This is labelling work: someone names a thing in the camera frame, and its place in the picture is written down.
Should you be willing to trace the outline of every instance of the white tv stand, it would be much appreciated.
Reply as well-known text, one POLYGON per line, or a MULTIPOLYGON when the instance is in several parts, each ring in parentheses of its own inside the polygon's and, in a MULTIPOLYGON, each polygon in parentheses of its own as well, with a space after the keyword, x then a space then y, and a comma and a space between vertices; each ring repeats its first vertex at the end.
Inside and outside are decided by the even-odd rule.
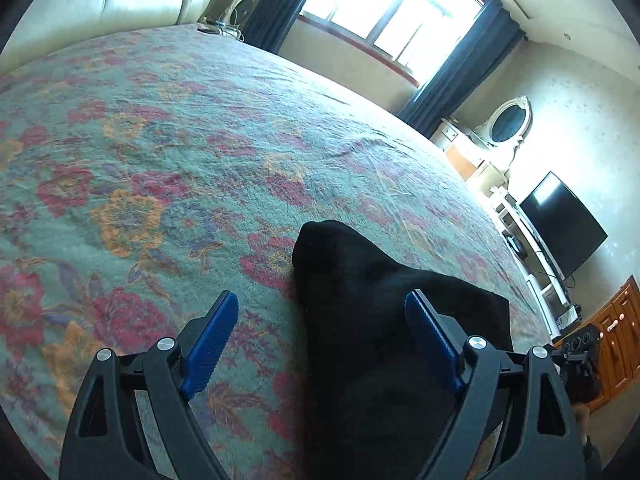
MULTIPOLYGON (((554 310, 566 311, 570 307, 570 300, 564 293, 562 286, 562 274, 551 252, 542 238, 531 224, 524 211, 520 209, 516 200, 503 187, 492 187, 493 195, 490 197, 492 209, 488 211, 498 231, 508 231, 520 241, 526 241, 532 249, 532 254, 526 261, 522 261, 513 251, 513 255, 524 279, 529 285, 533 297, 538 301, 540 313, 545 320, 549 337, 553 340, 560 337, 561 329, 558 327, 558 314, 554 310), (540 265, 540 270, 531 269, 533 258, 540 265)), ((577 313, 572 308, 565 317, 564 325, 577 319, 577 313)))

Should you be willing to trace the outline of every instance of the white leather headboard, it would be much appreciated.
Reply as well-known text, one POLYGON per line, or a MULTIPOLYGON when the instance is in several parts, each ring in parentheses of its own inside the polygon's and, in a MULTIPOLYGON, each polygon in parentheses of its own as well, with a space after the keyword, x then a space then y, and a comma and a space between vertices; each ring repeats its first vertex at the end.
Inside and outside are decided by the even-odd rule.
POLYGON ((210 0, 34 0, 0 55, 0 74, 82 40, 191 23, 210 0))

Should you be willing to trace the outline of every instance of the television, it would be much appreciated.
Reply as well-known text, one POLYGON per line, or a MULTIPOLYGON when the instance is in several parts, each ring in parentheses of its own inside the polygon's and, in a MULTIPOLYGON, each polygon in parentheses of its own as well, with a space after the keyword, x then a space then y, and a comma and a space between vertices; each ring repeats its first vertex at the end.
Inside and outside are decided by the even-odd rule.
POLYGON ((598 221, 552 172, 520 202, 520 209, 551 253, 562 278, 573 274, 607 239, 598 221))

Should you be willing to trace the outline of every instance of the blue gripper pad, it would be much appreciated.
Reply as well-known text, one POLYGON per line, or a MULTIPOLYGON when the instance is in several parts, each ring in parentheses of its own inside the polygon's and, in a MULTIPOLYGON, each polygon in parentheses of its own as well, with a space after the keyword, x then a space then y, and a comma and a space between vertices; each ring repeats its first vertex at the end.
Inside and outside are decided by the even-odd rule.
POLYGON ((404 316, 440 386, 457 397, 462 395, 466 389, 462 346, 443 324, 452 321, 457 325, 457 322, 452 317, 438 314, 421 290, 406 296, 404 316))
POLYGON ((220 354, 238 322, 238 297, 232 292, 223 294, 222 299, 218 298, 220 304, 217 309, 206 316, 209 320, 182 361, 184 380, 180 392, 186 400, 193 399, 196 393, 207 387, 220 354))

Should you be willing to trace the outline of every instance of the wooden window sill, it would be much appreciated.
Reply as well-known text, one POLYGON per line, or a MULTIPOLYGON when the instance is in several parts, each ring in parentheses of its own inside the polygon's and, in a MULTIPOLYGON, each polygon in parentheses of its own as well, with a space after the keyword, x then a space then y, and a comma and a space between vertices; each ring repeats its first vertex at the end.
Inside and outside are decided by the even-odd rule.
POLYGON ((382 54, 377 52, 375 49, 371 48, 369 45, 363 44, 362 42, 348 36, 347 34, 341 32, 337 28, 332 27, 331 25, 325 22, 319 22, 318 20, 314 20, 313 18, 310 18, 309 16, 305 16, 304 14, 299 14, 298 19, 301 22, 311 25, 312 27, 318 28, 320 30, 324 30, 325 32, 331 34, 332 36, 335 36, 336 38, 339 38, 340 40, 346 41, 350 45, 353 45, 355 48, 371 56, 373 59, 388 66, 391 70, 393 70, 397 74, 404 77, 409 83, 411 83, 416 88, 420 88, 420 83, 416 81, 409 73, 403 70, 401 66, 397 65, 389 58, 383 56, 382 54))

